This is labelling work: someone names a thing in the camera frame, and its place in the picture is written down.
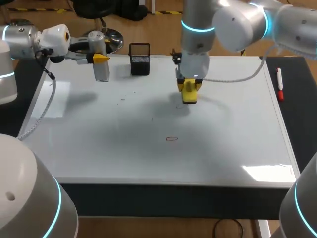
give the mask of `wooden floor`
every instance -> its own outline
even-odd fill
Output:
[[[316,0],[295,0],[292,3],[317,9]],[[69,8],[66,0],[16,0],[9,7],[21,8]],[[182,0],[157,0],[156,10],[182,10]],[[72,36],[93,29],[92,20],[78,18],[72,12],[14,12],[11,18],[25,18],[30,20],[40,30],[57,24],[66,24]],[[173,48],[180,50],[181,15],[148,15],[140,22],[133,22],[118,16],[105,17],[108,27],[118,30],[124,37],[125,45],[118,52],[128,53],[131,42],[147,42],[151,44],[151,54],[168,55]],[[261,41],[248,47],[248,56],[260,56],[272,44]],[[218,41],[215,42],[210,55],[231,56],[239,55],[226,51]],[[283,51],[282,56],[292,56]],[[312,74],[317,79],[317,63],[308,60]],[[81,218],[79,224],[79,238],[211,238],[214,219],[177,219],[177,218]],[[244,229],[244,238],[255,238],[252,230],[252,221],[241,221]],[[270,222],[270,228],[275,231],[277,221]],[[217,238],[238,238],[239,230],[235,223],[225,221],[217,230]]]

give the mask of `whiteboard surface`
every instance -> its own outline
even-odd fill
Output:
[[[211,57],[206,78],[247,77],[259,64],[258,57]],[[56,96],[25,142],[59,182],[290,187],[295,181],[299,172],[266,64],[247,82],[205,81],[195,105],[182,104],[171,57],[152,56],[149,76],[130,76],[128,56],[112,55],[109,66],[110,82],[96,82],[91,65],[48,64]],[[47,76],[43,81],[22,130],[48,101],[53,86]]]

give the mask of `red circle drawing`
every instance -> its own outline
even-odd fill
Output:
[[[166,140],[167,140],[167,141],[175,141],[175,140],[178,140],[178,137],[176,137],[176,136],[171,136],[171,137],[167,137]]]

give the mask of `marker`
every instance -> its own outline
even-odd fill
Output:
[[[282,80],[282,70],[280,68],[277,68],[277,82],[278,82],[278,100],[280,102],[284,101],[284,94],[283,94],[283,80]]]

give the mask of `black mesh pen holder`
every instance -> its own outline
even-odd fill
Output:
[[[150,74],[149,43],[130,43],[129,56],[132,75],[144,76]]]

